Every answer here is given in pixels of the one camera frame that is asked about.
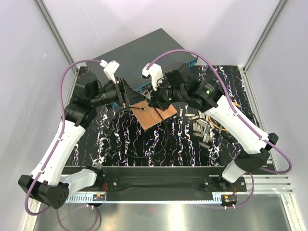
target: small metal block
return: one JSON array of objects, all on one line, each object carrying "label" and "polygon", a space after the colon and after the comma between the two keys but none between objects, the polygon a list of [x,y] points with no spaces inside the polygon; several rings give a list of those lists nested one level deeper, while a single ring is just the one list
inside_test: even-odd
[{"label": "small metal block", "polygon": [[205,143],[207,136],[208,136],[208,134],[205,132],[204,136],[203,136],[203,140],[202,140],[203,143]]},{"label": "small metal block", "polygon": [[198,120],[197,120],[197,123],[200,124],[200,125],[202,125],[203,127],[206,127],[206,126],[207,126],[207,122],[205,122],[205,121],[202,120],[202,119],[198,119]]},{"label": "small metal block", "polygon": [[198,124],[198,126],[197,126],[197,127],[198,127],[197,131],[198,131],[199,133],[201,133],[201,134],[202,134],[200,124]]},{"label": "small metal block", "polygon": [[198,116],[198,115],[197,115],[197,116],[193,116],[193,117],[192,117],[192,120],[194,120],[194,119],[199,119],[199,118],[200,118],[200,116]]},{"label": "small metal block", "polygon": [[210,126],[207,126],[205,129],[205,132],[209,132],[210,131]]},{"label": "small metal block", "polygon": [[205,142],[208,143],[209,140],[210,140],[210,136],[208,135],[205,139]]},{"label": "small metal block", "polygon": [[210,146],[208,146],[208,145],[205,144],[205,143],[199,142],[199,144],[200,144],[200,146],[201,146],[202,148],[206,148],[206,149],[209,149],[209,148],[210,148]]},{"label": "small metal block", "polygon": [[210,126],[211,126],[211,128],[212,129],[214,129],[215,127],[214,127],[214,125],[210,122]]},{"label": "small metal block", "polygon": [[192,135],[194,135],[194,136],[196,136],[196,137],[203,137],[203,135],[202,134],[200,134],[200,133],[198,133],[198,132],[194,132]]}]

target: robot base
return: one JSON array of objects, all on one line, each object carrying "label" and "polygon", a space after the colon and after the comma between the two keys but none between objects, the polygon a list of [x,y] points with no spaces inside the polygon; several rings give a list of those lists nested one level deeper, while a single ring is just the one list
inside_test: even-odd
[{"label": "robot base", "polygon": [[237,192],[246,192],[246,183],[244,177],[239,177],[233,184],[225,181],[221,176],[206,176],[203,177],[204,191],[209,193],[215,192],[234,192],[236,187]]}]

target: white wall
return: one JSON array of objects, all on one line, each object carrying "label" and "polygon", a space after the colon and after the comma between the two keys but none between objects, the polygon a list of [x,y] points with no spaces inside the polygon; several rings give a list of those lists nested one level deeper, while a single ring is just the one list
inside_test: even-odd
[{"label": "white wall", "polygon": [[[59,121],[62,53],[33,0],[0,7],[0,230],[20,230],[26,194],[17,182],[30,174]],[[67,95],[73,75],[64,83]]]},{"label": "white wall", "polygon": [[[293,162],[289,173],[308,228],[308,1],[289,1],[248,70],[267,130]],[[279,158],[281,169],[286,167]]]},{"label": "white wall", "polygon": [[75,60],[163,28],[213,64],[244,65],[279,0],[44,0]]}]

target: black mounting bracket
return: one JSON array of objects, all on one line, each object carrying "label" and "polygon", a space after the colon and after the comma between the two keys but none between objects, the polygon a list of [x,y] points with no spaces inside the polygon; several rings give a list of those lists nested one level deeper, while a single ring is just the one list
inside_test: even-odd
[{"label": "black mounting bracket", "polygon": [[[32,182],[32,176],[21,175],[18,184],[27,193]],[[68,195],[68,184],[59,182],[58,185],[53,186],[48,185],[47,182],[41,183],[37,181],[31,191],[30,197],[54,209],[58,209],[66,202]]]},{"label": "black mounting bracket", "polygon": [[236,187],[237,192],[246,192],[246,183],[244,177],[239,177],[233,184],[225,181],[221,176],[206,176],[203,177],[204,191],[213,192],[233,192]]}]

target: metal part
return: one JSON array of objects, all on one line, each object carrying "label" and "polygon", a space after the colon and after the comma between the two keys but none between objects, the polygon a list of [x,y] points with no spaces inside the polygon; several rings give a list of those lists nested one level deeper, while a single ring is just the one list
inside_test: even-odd
[{"label": "metal part", "polygon": [[202,134],[200,124],[197,125],[197,131]]},{"label": "metal part", "polygon": [[210,126],[211,126],[212,129],[215,128],[214,125],[213,125],[213,123],[209,122],[209,124],[210,124]]},{"label": "metal part", "polygon": [[[32,211],[33,213],[37,213],[37,212],[39,212],[40,206],[41,206],[40,202],[29,198],[30,211]],[[25,214],[24,223],[22,225],[21,230],[22,231],[34,230],[35,223],[37,221],[38,216],[31,216],[28,213],[24,213],[24,214]]]},{"label": "metal part", "polygon": [[207,137],[206,137],[206,139],[205,139],[205,142],[208,143],[209,140],[210,140],[210,136],[209,136],[209,134],[207,134]]},{"label": "metal part", "polygon": [[[246,195],[238,196],[238,204],[246,199]],[[61,218],[69,216],[72,211],[79,207],[81,207],[81,204],[65,204],[59,211]],[[109,219],[102,223],[100,227],[97,226],[97,229],[93,229],[97,231],[108,230],[109,222],[114,220],[117,220],[117,223],[111,229],[113,231],[133,230],[133,227],[136,226],[137,229],[135,230],[141,231],[181,231],[183,227],[185,227],[184,230],[194,231],[202,229],[216,231],[296,231],[296,229],[291,229],[286,219],[281,198],[278,195],[257,195],[243,209],[229,209],[226,212],[223,207],[217,204],[181,205],[180,203],[170,205],[104,204],[98,210],[103,219]],[[153,213],[155,215],[154,221],[150,219]],[[65,227],[69,230],[86,230],[93,224],[95,214],[96,212],[91,211],[90,208],[83,208],[72,214],[71,218],[64,220]],[[140,217],[144,216],[149,218],[138,223]],[[59,231],[61,228],[56,220],[55,211],[49,210],[38,216],[34,231]]]},{"label": "metal part", "polygon": [[210,126],[208,125],[205,129],[205,132],[209,132],[210,131]]},{"label": "metal part", "polygon": [[[243,175],[248,191],[251,191],[250,175]],[[254,194],[293,194],[290,181],[286,175],[253,175],[255,182]]]},{"label": "metal part", "polygon": [[91,203],[91,204],[101,204],[105,201],[97,201],[94,199],[94,195],[104,195],[105,192],[77,192],[69,195],[65,203]]},{"label": "metal part", "polygon": [[203,140],[202,140],[203,143],[205,143],[207,137],[208,137],[208,133],[205,130]]},{"label": "metal part", "polygon": [[203,126],[203,127],[206,127],[207,124],[208,124],[207,122],[205,122],[205,121],[202,120],[202,119],[198,119],[198,120],[197,120],[197,123],[200,124],[200,125]]},{"label": "metal part", "polygon": [[275,22],[277,21],[279,15],[282,13],[284,7],[286,6],[287,2],[289,0],[280,0],[277,4],[273,14],[271,15],[267,25],[265,26],[256,46],[254,47],[252,53],[250,54],[246,64],[243,66],[244,71],[248,71],[248,69],[251,66],[251,63],[254,61],[257,53],[259,52],[260,48],[262,47],[265,39],[269,35],[270,31],[272,30],[273,26],[275,25]]},{"label": "metal part", "polygon": [[193,117],[192,117],[192,120],[194,120],[194,119],[199,119],[199,118],[200,118],[200,116],[198,116],[198,115],[197,115],[197,116],[193,116]]},{"label": "metal part", "polygon": [[203,134],[200,134],[198,132],[194,132],[193,135],[196,136],[196,137],[201,137],[201,138],[203,137]]},{"label": "metal part", "polygon": [[[40,13],[42,14],[50,32],[52,33],[54,40],[56,41],[56,43],[58,44],[61,52],[63,53],[65,59],[67,60],[67,62],[69,64],[72,64],[74,62],[70,52],[68,51],[68,48],[66,47],[54,21],[52,20],[52,17],[49,13],[49,11],[47,10],[47,7],[44,4],[43,0],[34,0],[34,3],[36,4],[36,6],[38,7],[38,10],[40,11]],[[77,67],[73,66],[72,67],[73,71],[75,73],[77,73],[78,69]]]},{"label": "metal part", "polygon": [[205,148],[205,149],[209,149],[209,148],[210,148],[210,146],[208,146],[208,145],[205,144],[205,143],[199,142],[199,144],[200,144],[201,147],[203,147],[203,148]]},{"label": "metal part", "polygon": [[304,222],[300,216],[294,194],[281,195],[282,204],[292,230],[305,231]]}]

